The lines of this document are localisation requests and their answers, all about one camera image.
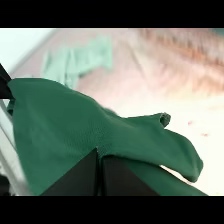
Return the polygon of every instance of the light green cloth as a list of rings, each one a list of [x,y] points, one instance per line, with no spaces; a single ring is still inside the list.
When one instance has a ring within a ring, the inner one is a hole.
[[[112,68],[112,46],[107,37],[98,37],[86,46],[63,47],[55,54],[48,52],[41,77],[73,89],[81,75],[100,66]]]

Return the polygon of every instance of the dark green fabric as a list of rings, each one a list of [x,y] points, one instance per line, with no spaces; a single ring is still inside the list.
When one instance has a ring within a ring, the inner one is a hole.
[[[34,195],[43,193],[95,147],[100,158],[123,158],[161,195],[204,195],[159,167],[192,182],[203,168],[191,142],[164,129],[169,115],[122,118],[92,98],[45,79],[14,79],[8,86],[15,98],[16,150]]]

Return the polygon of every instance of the green cloth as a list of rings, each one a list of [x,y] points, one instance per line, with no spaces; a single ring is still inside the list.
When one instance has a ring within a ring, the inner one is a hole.
[[[116,155],[160,195],[205,195],[160,165],[197,181],[203,168],[191,142],[164,129],[170,116],[122,118],[92,98],[46,79],[14,79],[16,150],[29,186],[40,195],[95,147]]]
[[[86,46],[62,47],[44,57],[41,77],[73,89],[80,76],[103,66],[112,68],[112,46],[107,37],[98,37]]]

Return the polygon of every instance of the teal cloth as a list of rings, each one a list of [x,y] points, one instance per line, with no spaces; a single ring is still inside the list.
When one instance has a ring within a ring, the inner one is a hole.
[[[44,57],[41,77],[75,88],[82,75],[98,67],[112,68],[112,46],[107,37],[97,37],[86,46],[62,47]]]
[[[164,129],[168,114],[122,118],[91,97],[46,79],[14,79],[8,86],[15,98],[10,110],[16,150],[34,195],[95,147],[100,160],[106,155],[121,158],[160,195],[205,195],[160,167],[191,182],[203,168],[191,142]]]

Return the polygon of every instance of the white wall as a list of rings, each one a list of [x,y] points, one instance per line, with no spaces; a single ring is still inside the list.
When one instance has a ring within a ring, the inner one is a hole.
[[[10,73],[55,28],[0,28],[0,63]]]

